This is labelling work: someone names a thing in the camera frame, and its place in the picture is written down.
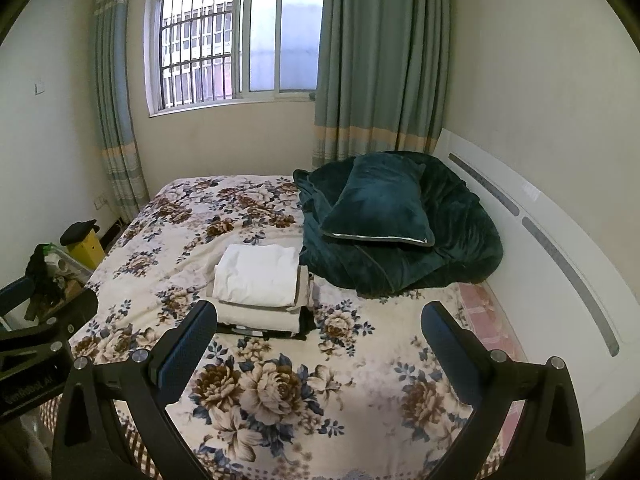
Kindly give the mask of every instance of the wall outlet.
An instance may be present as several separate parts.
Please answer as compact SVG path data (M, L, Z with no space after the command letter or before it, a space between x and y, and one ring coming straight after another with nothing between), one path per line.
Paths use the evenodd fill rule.
M100 193L100 195L98 195L97 197L94 198L95 210L98 211L98 209L100 209L107 202L108 202L107 194L106 193Z

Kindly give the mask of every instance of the dark green pillow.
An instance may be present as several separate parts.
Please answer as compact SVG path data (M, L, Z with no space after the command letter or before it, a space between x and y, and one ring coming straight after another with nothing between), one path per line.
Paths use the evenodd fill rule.
M338 202L322 222L334 238L368 242L434 243L422 202L424 164L392 153L357 156Z

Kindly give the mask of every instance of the white wall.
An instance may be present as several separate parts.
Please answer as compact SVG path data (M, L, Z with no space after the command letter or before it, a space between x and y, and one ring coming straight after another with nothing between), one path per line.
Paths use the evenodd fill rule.
M31 0L0 46L0 286L73 222L95 218L105 230L115 221L93 202L110 186L90 101L92 7ZM38 80L45 92L35 95Z
M551 197L640 298L640 53L622 23L605 0L453 2L444 126ZM639 411L586 436L589 468Z
M176 178L291 174L311 167L312 102L226 104L149 118L145 5L146 0L129 0L127 75L134 132L152 195Z

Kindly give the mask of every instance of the window frame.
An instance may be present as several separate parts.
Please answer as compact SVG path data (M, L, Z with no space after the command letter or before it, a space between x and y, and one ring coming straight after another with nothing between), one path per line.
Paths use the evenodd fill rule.
M250 102L274 102L274 101L309 101L310 93L313 92L313 89L309 90L280 90L280 59L281 59L281 51L280 51L280 42L282 40L282 0L276 0L276 17L275 17L275 45L274 45L274 89L266 90L266 91L250 91L250 49L251 49L251 33L250 33L250 25L251 25L251 2L252 0L244 0L241 5L241 0L233 0L233 11L232 11L232 35L231 35L231 78L232 78L232 98L231 99L220 99L220 100L212 100L206 102L189 102L184 104L184 96L182 96L183 104L174 105L169 108L162 108L162 85L164 85L164 79L162 78L162 70L167 67L162 67L161 59L162 59L162 1L163 0L152 0L152 7L149 13L150 19L152 23L149 24L150 29L152 31L152 35L150 36L149 48L150 55L149 61L151 63L150 67L150 84L151 84L151 97L153 103L153 113L156 114L166 114L171 112L177 112L180 110L188 110L194 108L203 108L203 107L213 107L227 104L237 104L237 103L250 103ZM213 47L214 44L214 35L216 33L216 23L215 16L212 16L211 23L211 33L205 32L203 33L203 29L206 30L204 18L205 16L201 16L202 22L200 23L200 41L203 42L205 37L209 37L210 44ZM242 45L239 44L239 36L240 30L242 29ZM179 42L170 42L170 54L173 53L174 43L177 43L178 46L182 45L183 41L186 41L182 36L184 35L184 29L180 27L180 41ZM190 39L193 38L193 31L190 32ZM242 53L242 61L240 62L239 57ZM199 60L190 60L188 63L196 63ZM203 64L200 63L200 76L204 76ZM174 78L173 69L171 71L172 79ZM242 81L242 91L240 89L240 81Z

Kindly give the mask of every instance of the white headboard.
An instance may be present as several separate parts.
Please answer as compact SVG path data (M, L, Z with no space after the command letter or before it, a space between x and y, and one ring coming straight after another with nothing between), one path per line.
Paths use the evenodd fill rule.
M504 258L487 282L527 359L565 360L584 432L592 430L640 392L638 301L580 226L515 171L448 130L434 155L500 233Z

